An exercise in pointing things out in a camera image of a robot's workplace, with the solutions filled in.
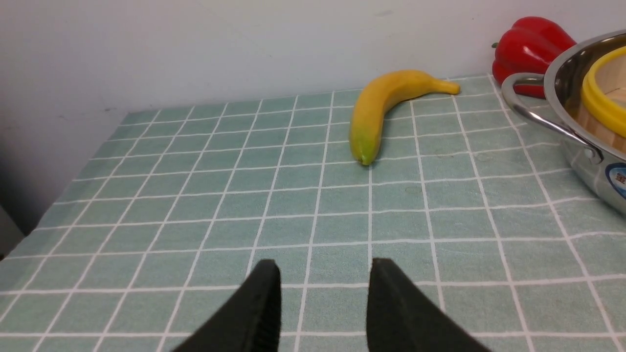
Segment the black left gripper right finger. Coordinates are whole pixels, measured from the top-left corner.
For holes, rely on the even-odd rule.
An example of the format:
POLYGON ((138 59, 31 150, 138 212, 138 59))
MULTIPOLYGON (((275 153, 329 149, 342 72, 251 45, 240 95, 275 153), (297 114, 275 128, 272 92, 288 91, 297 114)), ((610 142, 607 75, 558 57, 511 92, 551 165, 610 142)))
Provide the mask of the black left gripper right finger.
POLYGON ((374 258, 366 309, 370 352, 488 352, 390 258, 374 258))

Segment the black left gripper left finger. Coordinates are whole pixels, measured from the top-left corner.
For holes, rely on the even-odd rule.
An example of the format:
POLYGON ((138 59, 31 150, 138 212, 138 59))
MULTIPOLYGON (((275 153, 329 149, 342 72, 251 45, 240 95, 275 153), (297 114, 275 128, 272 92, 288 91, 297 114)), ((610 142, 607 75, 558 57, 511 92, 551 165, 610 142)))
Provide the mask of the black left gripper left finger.
POLYGON ((282 294, 280 270, 262 259, 232 296, 175 352, 277 352, 282 294))

